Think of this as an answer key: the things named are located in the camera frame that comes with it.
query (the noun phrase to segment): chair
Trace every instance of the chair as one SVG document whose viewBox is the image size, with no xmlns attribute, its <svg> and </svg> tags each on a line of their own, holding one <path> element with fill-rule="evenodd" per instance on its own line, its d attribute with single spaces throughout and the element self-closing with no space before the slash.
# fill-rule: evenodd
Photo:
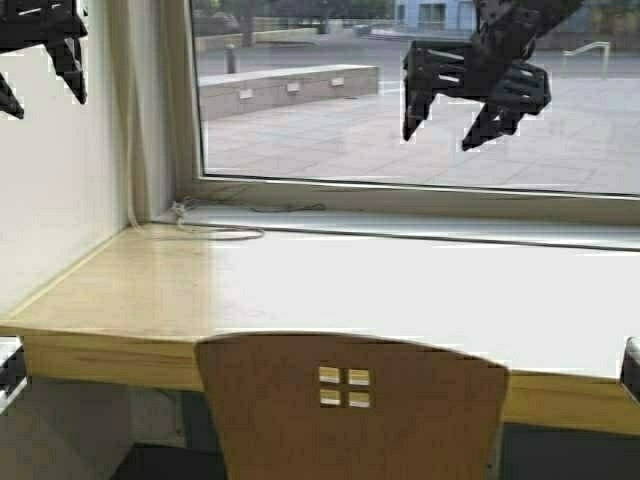
<svg viewBox="0 0 640 480">
<path fill-rule="evenodd" d="M 340 334 L 216 336 L 196 359 L 230 480 L 485 480 L 506 368 Z"/>
</svg>

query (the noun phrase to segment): desk surface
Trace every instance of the desk surface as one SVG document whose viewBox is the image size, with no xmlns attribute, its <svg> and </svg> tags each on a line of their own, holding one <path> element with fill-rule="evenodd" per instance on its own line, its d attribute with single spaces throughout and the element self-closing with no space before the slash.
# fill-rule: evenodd
<svg viewBox="0 0 640 480">
<path fill-rule="evenodd" d="M 640 434 L 640 409 L 615 383 L 638 325 L 624 273 L 638 267 L 638 254 L 291 233 L 172 242 L 126 230 L 2 320 L 0 335 L 24 337 L 34 375 L 196 391 L 193 343 L 219 333 L 410 338 L 519 370 L 508 421 Z"/>
</svg>

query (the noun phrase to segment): window sill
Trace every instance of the window sill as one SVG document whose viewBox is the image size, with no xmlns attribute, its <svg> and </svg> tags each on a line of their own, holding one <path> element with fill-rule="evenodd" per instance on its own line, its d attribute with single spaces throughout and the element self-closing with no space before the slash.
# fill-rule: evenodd
<svg viewBox="0 0 640 480">
<path fill-rule="evenodd" d="M 175 223 L 167 211 L 154 219 Z M 640 252 L 640 227 L 531 220 L 471 219 L 307 210 L 257 212 L 249 207 L 202 204 L 185 222 L 201 226 L 251 226 L 267 231 L 348 234 L 479 244 L 510 244 Z"/>
</svg>

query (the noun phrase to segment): square hole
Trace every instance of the square hole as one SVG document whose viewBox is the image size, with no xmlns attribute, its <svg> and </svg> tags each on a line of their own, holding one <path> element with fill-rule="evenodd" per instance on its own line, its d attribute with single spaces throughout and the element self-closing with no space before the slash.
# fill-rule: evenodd
<svg viewBox="0 0 640 480">
<path fill-rule="evenodd" d="M 349 406 L 353 408 L 371 407 L 371 397 L 368 392 L 349 392 Z"/>
<path fill-rule="evenodd" d="M 320 390 L 320 405 L 323 407 L 339 407 L 342 404 L 342 394 L 338 390 Z"/>
<path fill-rule="evenodd" d="M 369 370 L 349 369 L 349 385 L 371 385 Z"/>
<path fill-rule="evenodd" d="M 332 367 L 320 367 L 318 376 L 322 383 L 340 383 L 340 369 Z"/>
</svg>

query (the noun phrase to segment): handrail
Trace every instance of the handrail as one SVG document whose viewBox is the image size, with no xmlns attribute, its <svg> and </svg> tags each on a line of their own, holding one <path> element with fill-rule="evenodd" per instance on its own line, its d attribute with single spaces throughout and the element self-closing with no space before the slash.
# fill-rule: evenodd
<svg viewBox="0 0 640 480">
<path fill-rule="evenodd" d="M 563 52 L 562 69 L 566 72 L 567 59 L 569 57 L 575 57 L 581 53 L 593 50 L 594 48 L 602 48 L 602 78 L 607 78 L 609 74 L 609 56 L 611 55 L 611 42 L 593 42 L 588 45 L 584 45 L 576 50 L 565 50 Z"/>
</svg>

